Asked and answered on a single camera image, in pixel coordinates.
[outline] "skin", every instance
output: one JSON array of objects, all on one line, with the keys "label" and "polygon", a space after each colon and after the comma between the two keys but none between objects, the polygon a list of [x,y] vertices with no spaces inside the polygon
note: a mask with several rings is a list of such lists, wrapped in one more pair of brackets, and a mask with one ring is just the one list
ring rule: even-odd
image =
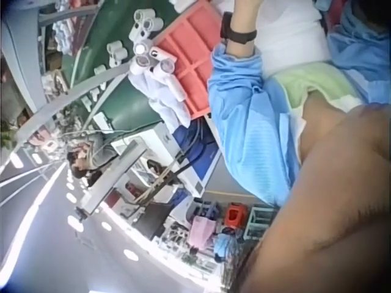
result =
[{"label": "skin", "polygon": [[[236,0],[231,28],[255,29],[262,0]],[[250,57],[254,43],[228,41],[227,54]],[[389,266],[390,106],[346,114],[319,92],[304,104],[302,168],[240,292],[360,292]],[[373,219],[347,233],[358,213]]]}]

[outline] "woman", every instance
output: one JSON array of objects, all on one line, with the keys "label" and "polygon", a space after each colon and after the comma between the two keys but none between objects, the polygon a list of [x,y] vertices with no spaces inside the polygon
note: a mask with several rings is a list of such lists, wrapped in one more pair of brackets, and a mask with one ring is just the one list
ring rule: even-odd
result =
[{"label": "woman", "polygon": [[113,147],[103,142],[101,133],[91,134],[87,140],[80,141],[67,159],[75,178],[85,177],[88,171],[100,169],[117,157]]}]

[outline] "red plastic crate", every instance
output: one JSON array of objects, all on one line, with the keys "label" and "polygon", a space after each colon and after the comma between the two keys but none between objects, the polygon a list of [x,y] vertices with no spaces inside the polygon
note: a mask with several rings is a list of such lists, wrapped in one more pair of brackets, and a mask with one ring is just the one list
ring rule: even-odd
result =
[{"label": "red plastic crate", "polygon": [[178,57],[175,75],[188,94],[191,118],[210,113],[206,82],[212,72],[211,52],[220,42],[221,16],[206,0],[198,0],[154,44]]}]

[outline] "white roll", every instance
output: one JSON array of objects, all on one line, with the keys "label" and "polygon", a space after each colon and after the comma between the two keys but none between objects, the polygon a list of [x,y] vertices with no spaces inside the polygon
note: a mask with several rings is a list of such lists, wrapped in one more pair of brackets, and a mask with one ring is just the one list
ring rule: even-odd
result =
[{"label": "white roll", "polygon": [[129,70],[134,75],[140,75],[150,68],[151,61],[147,56],[134,56],[130,62]]},{"label": "white roll", "polygon": [[92,96],[92,100],[94,102],[98,101],[98,96],[100,94],[100,89],[98,87],[95,87],[94,89],[90,90],[90,94]]},{"label": "white roll", "polygon": [[135,55],[145,55],[148,54],[153,46],[153,41],[149,38],[146,38],[145,40],[141,40],[134,44],[133,46],[133,52]]},{"label": "white roll", "polygon": [[153,67],[153,75],[158,79],[165,79],[175,71],[175,64],[171,59],[160,61],[157,66]]},{"label": "white roll", "polygon": [[112,54],[115,50],[118,50],[122,47],[123,47],[122,42],[118,40],[118,41],[108,43],[106,45],[106,50],[108,51],[109,54]]},{"label": "white roll", "polygon": [[175,75],[172,74],[166,77],[164,82],[179,102],[183,102],[188,97],[188,94],[185,92],[184,88]]},{"label": "white roll", "polygon": [[157,18],[146,18],[142,21],[142,28],[146,32],[157,32],[160,31],[164,26],[164,21]]},{"label": "white roll", "polygon": [[109,58],[109,66],[110,68],[114,68],[121,65],[121,60],[115,60],[114,58]]},{"label": "white roll", "polygon": [[104,71],[106,71],[106,66],[104,64],[99,65],[98,67],[93,69],[93,72],[95,73],[95,75],[98,75]]},{"label": "white roll", "polygon": [[141,23],[146,18],[154,18],[156,16],[156,12],[149,8],[149,9],[137,9],[134,12],[133,18],[136,23]]},{"label": "white roll", "polygon": [[142,31],[141,24],[134,23],[132,30],[130,31],[129,36],[128,36],[129,40],[131,40],[134,43],[136,41],[136,39],[138,38],[138,36],[140,35],[141,31]]},{"label": "white roll", "polygon": [[112,56],[116,61],[122,61],[128,57],[128,50],[125,48],[117,49],[112,53]]},{"label": "white roll", "polygon": [[162,61],[164,59],[171,59],[174,63],[178,60],[177,57],[175,57],[174,55],[168,53],[168,52],[165,52],[164,50],[156,47],[156,46],[153,46],[151,48],[151,50],[149,51],[149,55],[153,58],[155,58],[157,61]]}]

